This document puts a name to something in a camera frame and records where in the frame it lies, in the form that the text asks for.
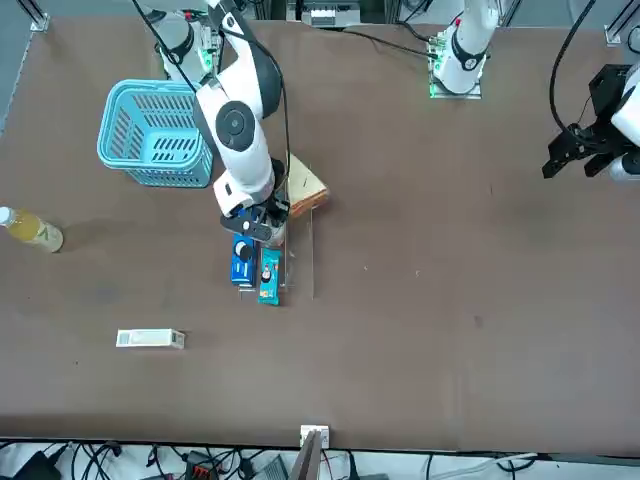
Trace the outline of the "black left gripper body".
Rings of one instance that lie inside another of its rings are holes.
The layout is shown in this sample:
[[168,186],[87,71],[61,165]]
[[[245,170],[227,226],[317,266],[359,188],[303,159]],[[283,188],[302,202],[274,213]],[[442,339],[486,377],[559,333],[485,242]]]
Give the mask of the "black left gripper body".
[[629,64],[606,64],[589,82],[595,121],[581,129],[584,156],[609,153],[631,146],[631,142],[612,124],[611,119],[623,97]]

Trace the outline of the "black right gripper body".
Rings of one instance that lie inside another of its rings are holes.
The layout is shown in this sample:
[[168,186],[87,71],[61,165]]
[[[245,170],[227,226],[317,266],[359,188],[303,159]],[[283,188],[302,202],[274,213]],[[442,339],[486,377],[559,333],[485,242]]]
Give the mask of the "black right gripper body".
[[222,215],[221,225],[257,242],[283,242],[289,210],[288,200],[270,199],[247,208],[238,207],[230,217]]

